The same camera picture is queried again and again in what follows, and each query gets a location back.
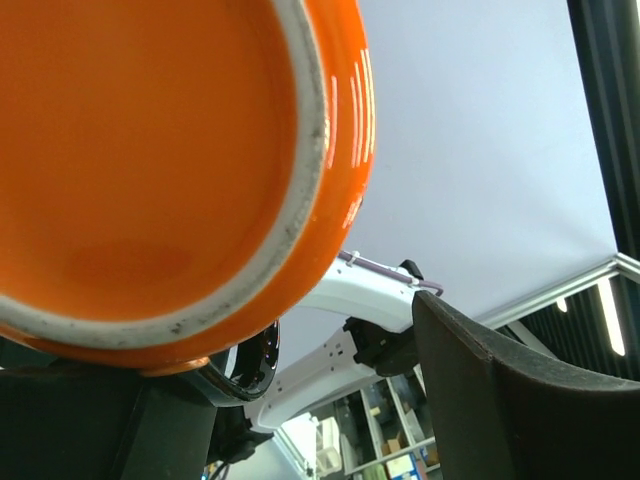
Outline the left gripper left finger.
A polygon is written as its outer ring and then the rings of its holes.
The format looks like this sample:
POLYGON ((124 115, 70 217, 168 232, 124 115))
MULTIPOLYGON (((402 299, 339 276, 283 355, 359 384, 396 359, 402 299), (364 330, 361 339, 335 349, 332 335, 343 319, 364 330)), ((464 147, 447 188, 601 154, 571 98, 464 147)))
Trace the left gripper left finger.
POLYGON ((1 372, 4 479, 198 479, 217 409, 175 377, 90 367, 1 372))

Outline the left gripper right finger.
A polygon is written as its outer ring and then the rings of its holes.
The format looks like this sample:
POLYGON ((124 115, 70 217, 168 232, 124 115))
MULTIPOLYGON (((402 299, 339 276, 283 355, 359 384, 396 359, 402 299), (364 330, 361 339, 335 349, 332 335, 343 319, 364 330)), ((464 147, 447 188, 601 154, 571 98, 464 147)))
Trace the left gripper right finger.
POLYGON ((413 323, 444 478, 638 478, 638 382, 539 353, 428 292, 413 323))

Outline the orange mug black handle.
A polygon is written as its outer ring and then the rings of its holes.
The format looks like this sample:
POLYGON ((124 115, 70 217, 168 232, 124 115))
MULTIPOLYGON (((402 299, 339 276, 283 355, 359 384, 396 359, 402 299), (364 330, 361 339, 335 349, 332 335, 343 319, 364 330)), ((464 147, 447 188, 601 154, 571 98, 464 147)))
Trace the orange mug black handle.
POLYGON ((1 333, 261 397, 372 169, 355 1, 5 1, 1 333))

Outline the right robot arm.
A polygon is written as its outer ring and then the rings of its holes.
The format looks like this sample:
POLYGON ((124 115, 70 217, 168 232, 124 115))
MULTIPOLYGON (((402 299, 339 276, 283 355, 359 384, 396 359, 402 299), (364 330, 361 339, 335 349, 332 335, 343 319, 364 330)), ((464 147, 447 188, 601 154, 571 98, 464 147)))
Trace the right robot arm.
POLYGON ((428 289, 442 293, 411 260, 389 267, 340 252, 301 305, 344 315, 345 323, 244 407, 250 429, 272 433, 322 400, 412 369, 418 362, 412 302, 428 289))

